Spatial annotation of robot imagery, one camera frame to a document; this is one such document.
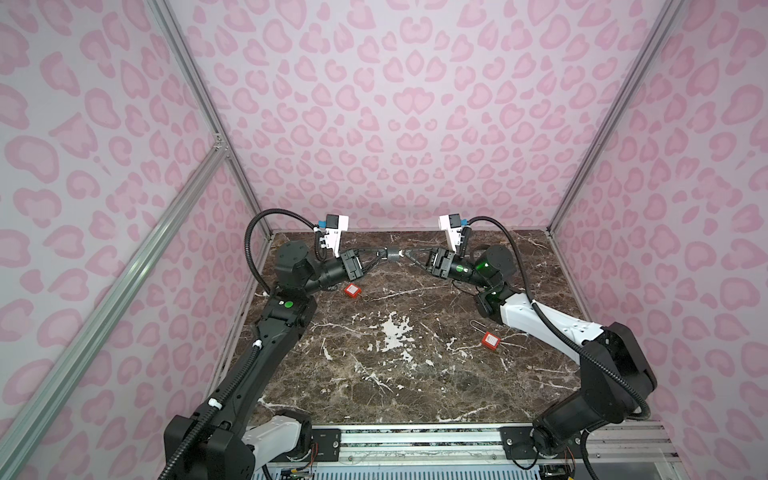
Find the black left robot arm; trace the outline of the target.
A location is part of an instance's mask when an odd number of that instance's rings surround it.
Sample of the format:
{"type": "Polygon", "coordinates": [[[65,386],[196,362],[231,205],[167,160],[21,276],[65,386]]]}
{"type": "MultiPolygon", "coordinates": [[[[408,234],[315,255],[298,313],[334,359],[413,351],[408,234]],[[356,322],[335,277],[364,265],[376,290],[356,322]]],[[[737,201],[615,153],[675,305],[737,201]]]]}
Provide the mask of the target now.
{"type": "Polygon", "coordinates": [[[399,259],[396,248],[350,249],[319,261],[303,242],[282,245],[276,285],[255,325],[253,344],[207,400],[189,416],[175,416],[163,440],[162,479],[250,479],[273,460],[310,465],[317,448],[308,414],[283,410],[247,438],[247,426],[280,363],[306,332],[317,309],[315,293],[362,278],[378,263],[399,259]]]}

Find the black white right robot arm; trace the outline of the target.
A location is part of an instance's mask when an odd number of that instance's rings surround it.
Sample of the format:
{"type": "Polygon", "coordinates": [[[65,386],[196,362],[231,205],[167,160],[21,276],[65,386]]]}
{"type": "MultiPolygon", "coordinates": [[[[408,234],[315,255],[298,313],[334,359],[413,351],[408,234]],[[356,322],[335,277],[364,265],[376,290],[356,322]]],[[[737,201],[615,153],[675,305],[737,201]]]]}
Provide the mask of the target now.
{"type": "Polygon", "coordinates": [[[531,447],[539,456],[553,458],[606,425],[649,419],[648,397],[658,382],[631,329],[580,320],[514,288],[522,271],[513,250],[493,245],[476,259],[441,247],[400,255],[436,278],[476,287],[482,317],[531,335],[578,364],[579,389],[532,422],[531,447]]]}

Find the red padlock far left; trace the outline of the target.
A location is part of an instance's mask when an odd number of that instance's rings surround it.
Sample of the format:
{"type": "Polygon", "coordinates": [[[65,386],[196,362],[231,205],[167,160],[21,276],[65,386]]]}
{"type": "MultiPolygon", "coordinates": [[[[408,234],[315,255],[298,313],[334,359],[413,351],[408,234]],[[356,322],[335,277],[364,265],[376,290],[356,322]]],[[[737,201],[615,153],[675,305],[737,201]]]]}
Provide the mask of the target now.
{"type": "Polygon", "coordinates": [[[360,293],[361,293],[361,289],[357,285],[350,283],[344,289],[344,292],[350,298],[357,298],[360,295],[360,293]]]}

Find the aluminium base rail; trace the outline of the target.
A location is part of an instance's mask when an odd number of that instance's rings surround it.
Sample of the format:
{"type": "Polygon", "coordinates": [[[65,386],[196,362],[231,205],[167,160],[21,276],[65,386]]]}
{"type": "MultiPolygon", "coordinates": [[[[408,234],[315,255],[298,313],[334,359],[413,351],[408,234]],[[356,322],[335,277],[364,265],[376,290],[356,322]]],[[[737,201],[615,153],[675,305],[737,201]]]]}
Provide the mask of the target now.
{"type": "MultiPolygon", "coordinates": [[[[579,436],[566,442],[564,452],[541,455],[531,431],[527,423],[318,425],[312,438],[323,467],[582,464],[579,436]]],[[[588,436],[586,450],[595,468],[651,465],[663,471],[681,464],[664,427],[654,421],[603,427],[588,436]]]]}

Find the left corner aluminium post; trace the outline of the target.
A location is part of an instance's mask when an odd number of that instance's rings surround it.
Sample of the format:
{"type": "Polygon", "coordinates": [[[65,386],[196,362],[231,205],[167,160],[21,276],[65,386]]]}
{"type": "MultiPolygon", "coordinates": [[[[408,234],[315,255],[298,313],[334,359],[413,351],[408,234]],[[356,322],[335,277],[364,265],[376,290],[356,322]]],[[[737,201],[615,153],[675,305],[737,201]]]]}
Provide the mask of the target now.
{"type": "Polygon", "coordinates": [[[189,85],[190,92],[195,99],[201,114],[209,125],[209,129],[215,137],[216,144],[224,150],[224,157],[230,170],[235,176],[236,184],[244,195],[245,203],[253,213],[261,211],[255,191],[250,184],[245,169],[240,162],[230,136],[223,124],[221,115],[213,102],[212,95],[205,83],[203,75],[198,68],[191,48],[185,38],[172,5],[166,0],[149,0],[147,5],[151,10],[158,28],[165,37],[171,54],[177,61],[182,74],[189,85]]]}

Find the corner aluminium post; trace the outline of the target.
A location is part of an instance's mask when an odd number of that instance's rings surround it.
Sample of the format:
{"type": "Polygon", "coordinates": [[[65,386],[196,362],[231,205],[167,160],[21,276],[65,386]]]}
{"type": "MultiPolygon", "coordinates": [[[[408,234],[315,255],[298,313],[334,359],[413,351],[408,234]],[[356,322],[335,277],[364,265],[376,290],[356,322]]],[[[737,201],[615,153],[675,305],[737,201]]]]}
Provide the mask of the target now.
{"type": "Polygon", "coordinates": [[[185,38],[172,5],[166,0],[149,0],[147,5],[151,10],[158,28],[165,37],[171,54],[177,61],[182,74],[189,85],[190,92],[195,99],[201,114],[209,125],[209,129],[215,137],[216,144],[224,150],[224,157],[230,170],[235,176],[236,184],[244,195],[245,203],[253,213],[261,211],[255,191],[250,184],[245,169],[240,162],[230,136],[223,124],[221,115],[213,102],[212,95],[205,83],[203,75],[198,68],[191,48],[185,38]]]}
{"type": "Polygon", "coordinates": [[[610,136],[613,134],[623,115],[629,108],[654,60],[660,55],[667,38],[676,28],[678,17],[685,10],[687,4],[688,1],[683,0],[668,0],[663,3],[659,15],[639,49],[633,64],[621,81],[615,99],[608,108],[603,121],[597,129],[595,137],[586,150],[572,181],[566,189],[561,204],[556,209],[552,221],[547,227],[547,233],[551,238],[553,238],[556,232],[564,225],[565,217],[571,210],[571,207],[576,203],[577,195],[586,184],[588,177],[605,149],[610,136]]]}

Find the right corner aluminium post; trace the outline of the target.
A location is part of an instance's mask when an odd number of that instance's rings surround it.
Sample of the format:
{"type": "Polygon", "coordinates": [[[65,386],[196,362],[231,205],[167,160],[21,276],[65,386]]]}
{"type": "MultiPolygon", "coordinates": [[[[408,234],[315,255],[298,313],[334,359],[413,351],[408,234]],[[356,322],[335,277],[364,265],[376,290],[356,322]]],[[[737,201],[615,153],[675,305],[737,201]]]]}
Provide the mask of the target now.
{"type": "Polygon", "coordinates": [[[639,49],[633,64],[621,81],[615,99],[608,108],[603,121],[597,129],[595,137],[586,150],[572,181],[566,189],[561,204],[556,209],[552,221],[547,227],[547,233],[551,238],[553,238],[556,232],[564,225],[565,217],[571,210],[571,207],[576,203],[577,195],[586,184],[588,177],[605,149],[610,136],[613,134],[623,115],[629,108],[654,60],[660,55],[667,38],[676,28],[678,17],[685,10],[687,4],[688,1],[683,0],[668,0],[663,3],[659,15],[639,49]]]}

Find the diagonal aluminium frame bar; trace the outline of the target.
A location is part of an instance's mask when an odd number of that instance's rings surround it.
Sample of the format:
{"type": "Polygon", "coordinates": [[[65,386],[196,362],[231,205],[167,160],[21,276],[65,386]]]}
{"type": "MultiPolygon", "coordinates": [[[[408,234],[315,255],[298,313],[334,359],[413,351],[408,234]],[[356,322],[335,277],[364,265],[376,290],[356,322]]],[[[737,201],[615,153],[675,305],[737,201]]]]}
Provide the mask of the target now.
{"type": "Polygon", "coordinates": [[[3,479],[18,477],[228,156],[220,145],[209,151],[19,412],[1,441],[3,479]]]}

